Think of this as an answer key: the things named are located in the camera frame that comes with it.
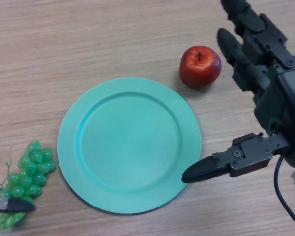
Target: plastic grapes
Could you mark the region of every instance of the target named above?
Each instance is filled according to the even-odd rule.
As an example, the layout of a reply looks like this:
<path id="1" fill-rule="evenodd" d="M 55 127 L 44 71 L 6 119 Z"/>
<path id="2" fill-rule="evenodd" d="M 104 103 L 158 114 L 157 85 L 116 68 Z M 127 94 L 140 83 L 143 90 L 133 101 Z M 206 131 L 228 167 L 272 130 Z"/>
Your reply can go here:
<path id="1" fill-rule="evenodd" d="M 33 198 L 42 195 L 42 187 L 47 183 L 48 173 L 56 169 L 53 156 L 52 149 L 42 148 L 38 140 L 30 142 L 17 162 L 20 168 L 18 173 L 10 173 L 11 161 L 6 163 L 8 177 L 3 183 L 0 183 L 0 197 L 21 198 L 33 203 Z M 0 230 L 10 228 L 24 216 L 25 213 L 2 213 L 0 215 Z"/>

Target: green grapes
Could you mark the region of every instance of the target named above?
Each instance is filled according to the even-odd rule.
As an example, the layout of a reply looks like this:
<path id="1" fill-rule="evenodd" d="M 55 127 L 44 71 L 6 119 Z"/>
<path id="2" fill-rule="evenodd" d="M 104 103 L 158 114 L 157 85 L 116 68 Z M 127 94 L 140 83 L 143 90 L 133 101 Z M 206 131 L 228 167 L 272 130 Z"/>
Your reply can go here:
<path id="1" fill-rule="evenodd" d="M 41 173 L 36 173 L 33 176 L 33 183 L 40 186 L 44 186 L 47 183 L 47 178 Z"/>
<path id="2" fill-rule="evenodd" d="M 31 154 L 34 151 L 40 151 L 41 150 L 41 144 L 38 140 L 33 140 L 28 144 L 27 151 L 29 154 Z"/>
<path id="3" fill-rule="evenodd" d="M 8 175 L 8 182 L 11 186 L 17 185 L 20 181 L 20 175 L 18 173 L 10 173 Z"/>
<path id="4" fill-rule="evenodd" d="M 19 198 L 24 194 L 24 188 L 21 186 L 15 186 L 12 189 L 12 196 L 15 198 Z"/>
<path id="5" fill-rule="evenodd" d="M 25 201 L 28 201 L 28 202 L 30 202 L 30 203 L 34 203 L 34 200 L 33 200 L 33 198 L 31 198 L 30 196 L 26 196 L 26 195 L 24 195 L 24 196 L 22 196 L 21 197 L 21 199 L 23 199 L 23 200 L 25 200 Z"/>
<path id="6" fill-rule="evenodd" d="M 20 169 L 19 175 L 21 178 L 27 176 L 25 169 Z"/>
<path id="7" fill-rule="evenodd" d="M 25 166 L 24 168 L 25 173 L 27 176 L 32 176 L 36 172 L 36 165 L 34 162 L 30 162 L 28 165 Z"/>
<path id="8" fill-rule="evenodd" d="M 46 162 L 48 168 L 49 168 L 49 172 L 52 172 L 56 169 L 56 163 L 55 161 L 47 161 Z"/>
<path id="9" fill-rule="evenodd" d="M 45 174 L 45 173 L 47 173 L 47 172 L 49 171 L 49 167 L 48 167 L 48 165 L 45 164 L 45 163 L 37 164 L 37 165 L 36 165 L 36 171 L 37 171 L 38 173 Z"/>
<path id="10" fill-rule="evenodd" d="M 20 185 L 22 187 L 29 187 L 33 182 L 33 178 L 31 176 L 25 176 L 20 178 Z"/>
<path id="11" fill-rule="evenodd" d="M 25 189 L 24 194 L 25 195 L 29 195 L 32 196 L 34 195 L 37 191 L 38 191 L 39 186 L 36 184 L 32 184 L 30 187 Z"/>
<path id="12" fill-rule="evenodd" d="M 42 161 L 43 161 L 43 155 L 40 152 L 38 152 L 38 151 L 33 152 L 30 155 L 30 158 L 36 164 L 42 163 Z"/>
<path id="13" fill-rule="evenodd" d="M 8 189 L 0 190 L 0 198 L 9 198 L 11 197 L 11 195 L 12 195 L 11 190 L 8 190 Z"/>
<path id="14" fill-rule="evenodd" d="M 31 162 L 30 156 L 28 154 L 23 155 L 18 162 L 18 167 L 23 168 Z"/>
<path id="15" fill-rule="evenodd" d="M 51 150 L 51 148 L 43 148 L 41 150 L 41 154 L 43 155 L 43 162 L 50 161 L 53 158 L 53 151 Z"/>
<path id="16" fill-rule="evenodd" d="M 19 161 L 20 168 L 18 173 L 9 173 L 10 164 L 8 166 L 7 184 L 0 184 L 1 198 L 21 198 L 25 201 L 33 203 L 33 198 L 42 194 L 42 186 L 47 183 L 45 174 L 56 169 L 56 162 L 53 160 L 53 152 L 51 148 L 41 148 L 38 140 L 33 140 L 27 145 L 27 148 Z"/>
<path id="17" fill-rule="evenodd" d="M 37 192 L 34 194 L 34 197 L 39 197 L 43 193 L 42 187 L 38 187 Z"/>

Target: metal screw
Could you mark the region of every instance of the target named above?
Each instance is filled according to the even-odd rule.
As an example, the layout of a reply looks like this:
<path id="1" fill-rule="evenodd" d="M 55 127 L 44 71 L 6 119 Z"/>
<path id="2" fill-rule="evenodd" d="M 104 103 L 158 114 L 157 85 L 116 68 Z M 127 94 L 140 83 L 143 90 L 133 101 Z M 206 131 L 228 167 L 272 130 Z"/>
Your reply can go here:
<path id="1" fill-rule="evenodd" d="M 235 158 L 239 158 L 239 157 L 241 157 L 241 156 L 242 156 L 242 153 L 241 153 L 240 150 L 235 150 L 235 151 L 233 151 L 233 157 L 235 157 Z"/>
<path id="2" fill-rule="evenodd" d="M 288 59 L 288 60 L 286 60 L 286 65 L 289 65 L 289 66 L 295 65 L 294 59 Z"/>

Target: grape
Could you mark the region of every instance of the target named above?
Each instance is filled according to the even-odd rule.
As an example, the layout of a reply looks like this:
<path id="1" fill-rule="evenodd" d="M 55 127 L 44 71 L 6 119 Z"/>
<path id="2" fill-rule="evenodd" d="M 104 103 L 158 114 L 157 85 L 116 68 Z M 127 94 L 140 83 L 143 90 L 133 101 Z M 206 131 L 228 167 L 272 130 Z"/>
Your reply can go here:
<path id="1" fill-rule="evenodd" d="M 21 178 L 27 176 L 25 169 L 20 169 L 19 175 Z"/>
<path id="2" fill-rule="evenodd" d="M 20 160 L 18 161 L 18 167 L 23 168 L 26 165 L 28 165 L 31 162 L 30 160 L 30 156 L 27 155 L 23 155 Z"/>
<path id="3" fill-rule="evenodd" d="M 47 164 L 37 164 L 36 169 L 38 173 L 45 174 L 49 171 L 49 167 Z"/>
<path id="4" fill-rule="evenodd" d="M 47 161 L 46 164 L 49 167 L 49 172 L 52 172 L 56 169 L 55 161 Z"/>
<path id="5" fill-rule="evenodd" d="M 21 199 L 25 200 L 25 201 L 28 201 L 30 203 L 34 203 L 34 200 L 33 198 L 31 198 L 30 196 L 22 196 Z"/>
<path id="6" fill-rule="evenodd" d="M 29 187 L 32 182 L 33 182 L 33 178 L 30 176 L 25 176 L 20 178 L 20 185 L 22 187 Z"/>
<path id="7" fill-rule="evenodd" d="M 20 181 L 20 175 L 18 173 L 10 173 L 8 175 L 8 182 L 11 186 L 17 185 Z"/>
<path id="8" fill-rule="evenodd" d="M 47 183 L 47 178 L 41 173 L 36 173 L 33 176 L 33 183 L 44 186 Z"/>
<path id="9" fill-rule="evenodd" d="M 43 155 L 43 162 L 50 161 L 53 158 L 53 151 L 51 148 L 45 147 L 41 150 Z"/>
<path id="10" fill-rule="evenodd" d="M 37 192 L 34 194 L 35 197 L 39 197 L 43 193 L 42 187 L 38 187 Z"/>
<path id="11" fill-rule="evenodd" d="M 30 162 L 28 165 L 25 166 L 24 168 L 25 173 L 27 176 L 32 176 L 36 172 L 36 165 L 34 162 Z"/>
<path id="12" fill-rule="evenodd" d="M 32 184 L 30 187 L 25 189 L 25 195 L 34 195 L 38 191 L 39 186 L 36 184 Z"/>
<path id="13" fill-rule="evenodd" d="M 0 198 L 9 198 L 11 197 L 11 190 L 2 189 L 0 190 Z"/>
<path id="14" fill-rule="evenodd" d="M 12 189 L 12 196 L 15 198 L 19 198 L 24 194 L 24 188 L 21 186 L 15 186 Z"/>
<path id="15" fill-rule="evenodd" d="M 43 161 L 43 156 L 40 152 L 38 151 L 35 151 L 33 152 L 31 155 L 30 155 L 30 158 L 31 160 L 34 162 L 34 163 L 41 163 Z"/>
<path id="16" fill-rule="evenodd" d="M 31 154 L 34 151 L 40 151 L 41 150 L 41 144 L 38 140 L 31 141 L 30 144 L 27 146 L 27 151 L 29 154 Z"/>

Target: grape stem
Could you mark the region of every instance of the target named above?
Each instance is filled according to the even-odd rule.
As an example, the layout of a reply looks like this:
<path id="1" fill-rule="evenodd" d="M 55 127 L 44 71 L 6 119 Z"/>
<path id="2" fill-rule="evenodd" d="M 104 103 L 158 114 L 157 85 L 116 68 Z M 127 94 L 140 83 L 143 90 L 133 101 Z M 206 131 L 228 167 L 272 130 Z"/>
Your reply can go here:
<path id="1" fill-rule="evenodd" d="M 6 162 L 5 165 L 8 167 L 8 176 L 10 174 L 10 168 L 11 168 L 11 165 L 12 165 L 12 157 L 11 157 L 11 151 L 12 151 L 12 148 L 13 148 L 14 144 L 10 147 L 10 150 L 9 150 L 9 159 L 10 159 L 10 162 Z M 2 182 L 0 183 L 0 190 L 3 189 L 4 187 L 4 184 L 5 182 L 8 180 L 8 177 Z"/>

